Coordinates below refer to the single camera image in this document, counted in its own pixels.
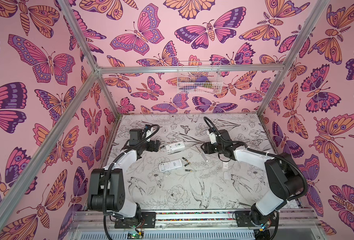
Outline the clear handle screwdriver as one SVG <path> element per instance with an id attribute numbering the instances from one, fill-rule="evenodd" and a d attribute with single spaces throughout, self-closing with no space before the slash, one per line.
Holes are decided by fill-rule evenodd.
<path id="1" fill-rule="evenodd" d="M 203 151 L 201 148 L 198 148 L 198 151 L 200 152 L 200 155 L 201 155 L 201 157 L 203 158 L 203 160 L 204 160 L 206 163 L 208 163 L 209 160 L 207 159 L 207 157 L 206 157 L 204 151 Z"/>

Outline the white remote with display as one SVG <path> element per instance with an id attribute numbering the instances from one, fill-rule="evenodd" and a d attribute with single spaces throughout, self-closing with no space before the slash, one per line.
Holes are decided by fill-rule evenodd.
<path id="1" fill-rule="evenodd" d="M 160 163 L 159 164 L 159 171 L 160 172 L 168 172 L 175 169 L 179 169 L 183 167 L 183 163 L 181 159 Z"/>

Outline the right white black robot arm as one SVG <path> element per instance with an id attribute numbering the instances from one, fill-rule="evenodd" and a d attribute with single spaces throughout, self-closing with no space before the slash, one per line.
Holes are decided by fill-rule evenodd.
<path id="1" fill-rule="evenodd" d="M 247 219 L 255 226 L 267 223 L 287 202 L 308 192 L 307 181 L 288 154 L 270 154 L 254 150 L 246 143 L 233 141 L 227 131 L 207 130 L 209 142 L 201 145 L 207 155 L 217 153 L 233 161 L 244 162 L 267 174 L 269 190 L 251 206 Z"/>

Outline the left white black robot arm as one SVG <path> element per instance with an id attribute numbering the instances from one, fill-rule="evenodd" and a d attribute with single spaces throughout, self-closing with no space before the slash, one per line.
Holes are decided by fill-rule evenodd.
<path id="1" fill-rule="evenodd" d="M 159 141 L 151 140 L 160 129 L 159 125 L 146 125 L 144 129 L 131 129 L 130 138 L 121 152 L 108 164 L 91 173 L 87 209 L 115 216 L 119 219 L 139 219 L 141 207 L 130 198 L 125 173 L 141 158 L 143 152 L 157 152 Z"/>

